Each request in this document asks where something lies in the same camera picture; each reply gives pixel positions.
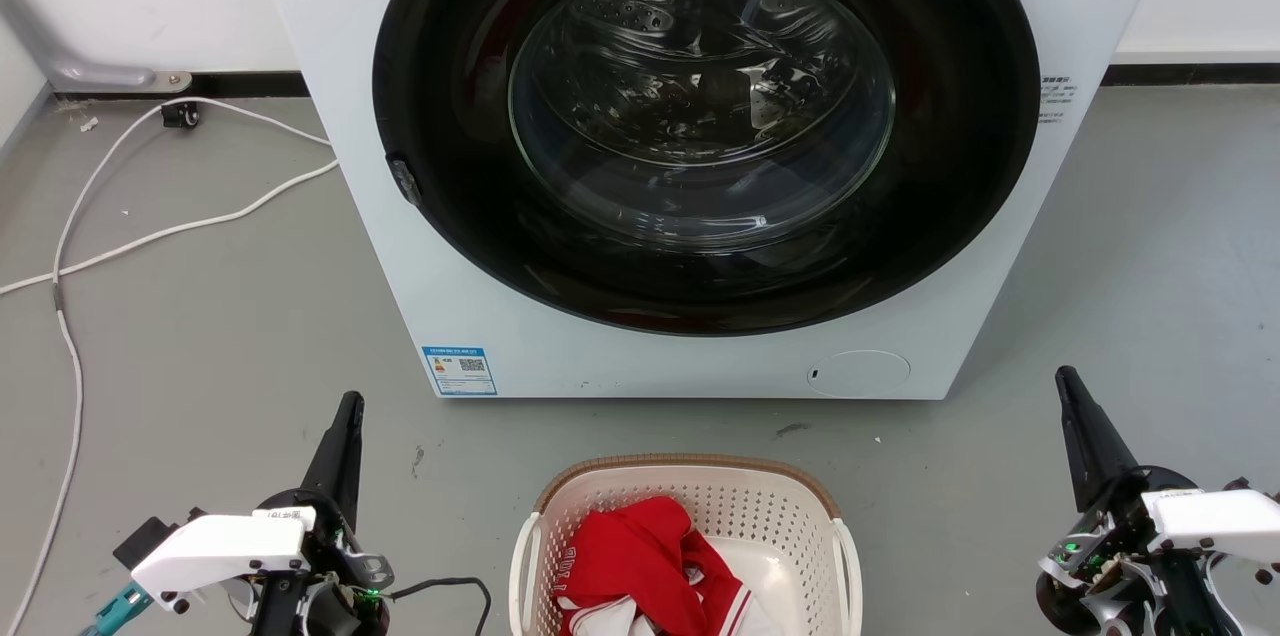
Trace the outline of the small printed text label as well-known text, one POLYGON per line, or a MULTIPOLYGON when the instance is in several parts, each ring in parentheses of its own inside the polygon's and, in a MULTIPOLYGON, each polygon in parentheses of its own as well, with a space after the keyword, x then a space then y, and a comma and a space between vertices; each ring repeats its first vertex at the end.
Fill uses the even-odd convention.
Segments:
POLYGON ((1078 93, 1071 76, 1041 76, 1038 125, 1062 124, 1078 93))

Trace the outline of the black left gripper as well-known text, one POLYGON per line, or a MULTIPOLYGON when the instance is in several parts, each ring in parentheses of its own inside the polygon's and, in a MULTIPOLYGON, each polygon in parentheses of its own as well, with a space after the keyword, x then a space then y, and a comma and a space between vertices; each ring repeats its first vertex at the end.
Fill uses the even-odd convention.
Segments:
POLYGON ((250 636, 387 636, 390 610, 383 591, 394 582, 389 562, 356 539, 364 454, 365 399, 342 395, 301 488, 261 505, 271 516, 311 508, 301 555, 283 567, 255 567, 259 600, 250 636))

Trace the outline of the beige perforated laundry basket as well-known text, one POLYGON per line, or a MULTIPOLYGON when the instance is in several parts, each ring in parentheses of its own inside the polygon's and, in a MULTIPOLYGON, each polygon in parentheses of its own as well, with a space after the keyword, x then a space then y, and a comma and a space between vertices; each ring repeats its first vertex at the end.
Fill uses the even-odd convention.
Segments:
POLYGON ((782 552, 800 582, 800 636, 864 636, 861 566, 833 498, 801 468, 714 454, 614 456, 557 475, 517 536, 511 636, 559 636, 561 613, 550 599, 554 568, 590 512, 658 497, 675 499, 705 539, 751 540, 782 552))

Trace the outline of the round white filter cover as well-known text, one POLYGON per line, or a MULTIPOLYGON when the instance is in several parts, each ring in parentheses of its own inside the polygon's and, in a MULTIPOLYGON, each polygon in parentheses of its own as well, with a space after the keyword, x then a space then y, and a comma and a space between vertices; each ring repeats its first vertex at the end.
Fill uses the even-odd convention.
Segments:
POLYGON ((879 399, 902 386, 911 375, 910 363, 891 352, 852 351, 813 363, 806 383, 819 395, 835 399, 879 399))

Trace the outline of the grey wall pipe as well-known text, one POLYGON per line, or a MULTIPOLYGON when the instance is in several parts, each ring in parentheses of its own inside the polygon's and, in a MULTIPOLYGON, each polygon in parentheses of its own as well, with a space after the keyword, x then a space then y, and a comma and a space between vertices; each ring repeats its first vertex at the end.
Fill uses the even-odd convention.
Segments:
POLYGON ((106 65, 73 51, 27 0, 0 0, 0 18, 56 93, 182 93, 191 90, 189 70, 106 65))

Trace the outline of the blue energy label sticker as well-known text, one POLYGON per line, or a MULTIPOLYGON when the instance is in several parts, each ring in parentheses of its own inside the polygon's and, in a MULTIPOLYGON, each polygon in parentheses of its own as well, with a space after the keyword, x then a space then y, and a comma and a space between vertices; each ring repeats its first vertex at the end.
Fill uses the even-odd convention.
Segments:
POLYGON ((440 398, 499 395, 486 353, 479 346, 422 346, 421 354, 440 398))

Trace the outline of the round black glass washer door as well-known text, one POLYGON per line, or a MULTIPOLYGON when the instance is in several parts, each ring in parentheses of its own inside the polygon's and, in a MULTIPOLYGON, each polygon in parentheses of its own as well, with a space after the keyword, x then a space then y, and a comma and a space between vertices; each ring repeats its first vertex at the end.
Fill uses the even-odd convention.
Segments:
POLYGON ((908 290, 1029 161, 1021 0, 389 0, 372 106, 461 256, 637 331, 805 329, 908 290))

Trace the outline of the white front-load washing machine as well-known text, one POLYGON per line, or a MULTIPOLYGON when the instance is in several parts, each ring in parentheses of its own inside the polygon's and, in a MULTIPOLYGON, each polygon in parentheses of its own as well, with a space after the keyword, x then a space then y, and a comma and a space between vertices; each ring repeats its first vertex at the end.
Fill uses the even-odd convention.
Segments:
POLYGON ((274 0, 302 76, 417 357, 479 346, 499 395, 452 399, 835 399, 806 372, 828 354, 901 354, 909 380, 879 399, 940 401, 951 389, 1059 174, 1140 0, 1021 0, 1041 76, 1071 76, 1062 124, 1038 125, 1021 177, 968 247, 908 290, 829 322, 746 337, 680 337, 594 322, 507 288, 461 256, 388 166, 372 106, 372 63, 389 0, 274 0))

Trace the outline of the red garment with white trim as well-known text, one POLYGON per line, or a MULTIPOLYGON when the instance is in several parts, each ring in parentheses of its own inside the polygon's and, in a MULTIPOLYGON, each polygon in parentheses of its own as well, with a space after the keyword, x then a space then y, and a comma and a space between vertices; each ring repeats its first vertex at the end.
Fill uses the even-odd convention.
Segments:
POLYGON ((556 563, 559 636, 776 636, 672 498, 593 511, 556 563))

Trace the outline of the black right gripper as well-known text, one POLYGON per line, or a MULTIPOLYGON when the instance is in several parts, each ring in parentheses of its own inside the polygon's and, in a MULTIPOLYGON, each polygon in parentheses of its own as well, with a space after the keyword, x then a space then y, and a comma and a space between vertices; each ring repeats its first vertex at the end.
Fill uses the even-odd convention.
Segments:
MULTIPOLYGON (((1059 367, 1055 385, 1079 518, 1039 560, 1036 600, 1044 618, 1066 636, 1261 636, 1226 604, 1215 571, 1245 560, 1271 584, 1280 562, 1148 549, 1155 527, 1140 495, 1202 488, 1174 468, 1138 466, 1075 367, 1059 367)), ((1217 491, 1245 488, 1253 489, 1238 479, 1217 491)), ((1260 493, 1280 503, 1280 493, 1260 493)))

